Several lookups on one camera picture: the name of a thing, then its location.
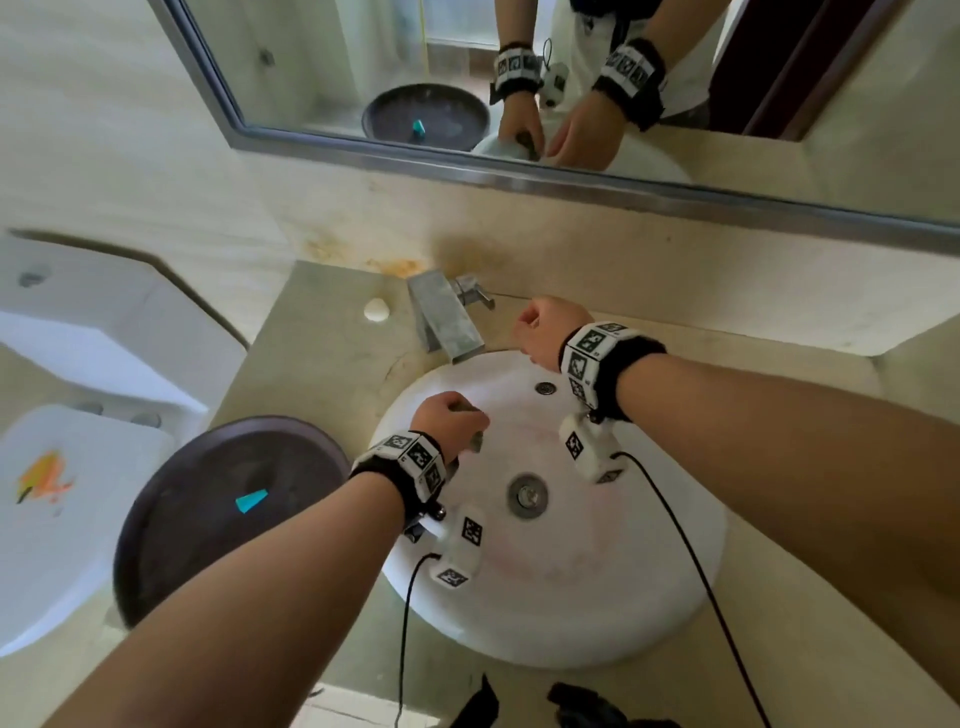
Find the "countertop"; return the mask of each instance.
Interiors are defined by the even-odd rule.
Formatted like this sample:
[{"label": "countertop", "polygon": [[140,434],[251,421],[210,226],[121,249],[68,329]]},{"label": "countertop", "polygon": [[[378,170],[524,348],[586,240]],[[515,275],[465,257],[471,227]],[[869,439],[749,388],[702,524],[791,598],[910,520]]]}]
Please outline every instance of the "countertop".
[{"label": "countertop", "polygon": [[[384,324],[363,317],[379,297]],[[510,347],[526,302],[496,297],[470,314],[488,349]],[[673,353],[880,396],[868,359],[731,334],[605,316],[662,340]],[[328,432],[354,457],[379,418],[425,372],[445,364],[420,349],[405,282],[298,263],[235,379],[214,424],[284,414]],[[716,594],[778,728],[916,723],[939,689],[866,617],[802,563],[731,516]],[[403,602],[381,576],[340,652],[328,684],[396,700]],[[677,633],[614,665],[553,672],[507,665],[458,645],[413,613],[405,696],[414,710],[452,717],[486,673],[505,726],[553,725],[545,697],[557,680],[592,688],[630,718],[696,726],[758,725],[716,618],[707,606]]]}]

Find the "hand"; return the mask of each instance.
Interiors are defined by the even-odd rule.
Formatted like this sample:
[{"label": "hand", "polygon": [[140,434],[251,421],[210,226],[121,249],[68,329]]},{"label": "hand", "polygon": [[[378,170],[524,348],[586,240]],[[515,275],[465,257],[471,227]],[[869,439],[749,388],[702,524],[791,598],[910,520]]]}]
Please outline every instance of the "hand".
[{"label": "hand", "polygon": [[503,118],[500,119],[500,141],[516,142],[516,136],[529,132],[534,140],[537,156],[543,156],[546,140],[543,138],[543,125],[540,122],[540,109],[537,99],[529,91],[512,93],[503,102]]},{"label": "hand", "polygon": [[600,91],[591,91],[564,119],[546,155],[558,167],[602,172],[620,151],[627,117]]},{"label": "hand", "polygon": [[410,429],[426,432],[440,444],[444,462],[450,463],[470,444],[477,432],[490,426],[490,418],[483,412],[454,412],[451,407],[473,407],[459,392],[443,392],[428,397],[414,413]]},{"label": "hand", "polygon": [[593,317],[579,303],[544,296],[533,299],[520,314],[514,339],[534,364],[559,372],[560,349],[566,337],[592,323]]}]

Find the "faucet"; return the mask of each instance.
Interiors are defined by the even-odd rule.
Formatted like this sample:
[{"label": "faucet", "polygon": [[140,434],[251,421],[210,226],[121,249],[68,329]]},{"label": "faucet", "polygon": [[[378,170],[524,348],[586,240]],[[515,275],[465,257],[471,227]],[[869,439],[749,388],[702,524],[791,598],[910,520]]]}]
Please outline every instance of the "faucet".
[{"label": "faucet", "polygon": [[480,302],[489,310],[494,301],[477,282],[476,276],[447,280],[434,269],[407,279],[410,302],[417,319],[417,335],[427,352],[443,349],[453,364],[466,361],[486,349],[466,306]]}]

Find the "toilet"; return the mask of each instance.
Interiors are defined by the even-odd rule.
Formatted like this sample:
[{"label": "toilet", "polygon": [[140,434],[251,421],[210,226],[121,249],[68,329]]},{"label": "toilet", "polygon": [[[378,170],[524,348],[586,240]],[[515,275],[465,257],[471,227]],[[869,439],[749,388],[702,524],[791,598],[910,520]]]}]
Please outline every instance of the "toilet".
[{"label": "toilet", "polygon": [[0,432],[3,657],[108,582],[133,501],[206,430],[246,350],[147,263],[10,235],[0,344],[64,384]]}]

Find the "faucet handle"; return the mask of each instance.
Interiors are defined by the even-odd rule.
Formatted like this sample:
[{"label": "faucet handle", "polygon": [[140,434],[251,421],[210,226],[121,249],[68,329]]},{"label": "faucet handle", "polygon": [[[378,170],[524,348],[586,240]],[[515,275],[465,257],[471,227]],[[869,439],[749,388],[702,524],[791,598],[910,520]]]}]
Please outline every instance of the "faucet handle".
[{"label": "faucet handle", "polygon": [[458,276],[451,282],[457,298],[464,306],[479,301],[488,310],[493,311],[496,308],[496,301],[483,289],[477,277],[473,274]]}]

